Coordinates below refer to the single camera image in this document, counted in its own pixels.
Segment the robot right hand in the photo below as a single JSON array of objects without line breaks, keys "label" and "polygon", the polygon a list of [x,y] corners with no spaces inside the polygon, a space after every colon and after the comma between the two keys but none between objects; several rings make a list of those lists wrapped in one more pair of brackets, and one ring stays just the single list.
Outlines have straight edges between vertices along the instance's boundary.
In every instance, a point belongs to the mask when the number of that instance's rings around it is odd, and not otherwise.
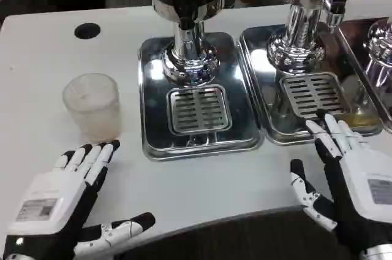
[{"label": "robot right hand", "polygon": [[291,186],[303,212],[332,232],[359,259],[391,259],[391,157],[373,150],[343,120],[322,112],[324,126],[304,124],[324,163],[327,199],[307,180],[303,162],[290,162]]}]

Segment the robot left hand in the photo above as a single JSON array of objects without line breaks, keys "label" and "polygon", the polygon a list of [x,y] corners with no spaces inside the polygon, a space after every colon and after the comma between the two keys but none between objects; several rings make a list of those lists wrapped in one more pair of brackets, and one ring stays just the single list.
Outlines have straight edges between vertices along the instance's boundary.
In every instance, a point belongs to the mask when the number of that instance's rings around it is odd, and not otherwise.
[{"label": "robot left hand", "polygon": [[108,253],[156,223],[150,212],[85,227],[120,142],[63,153],[37,174],[10,222],[3,259],[86,259]]}]

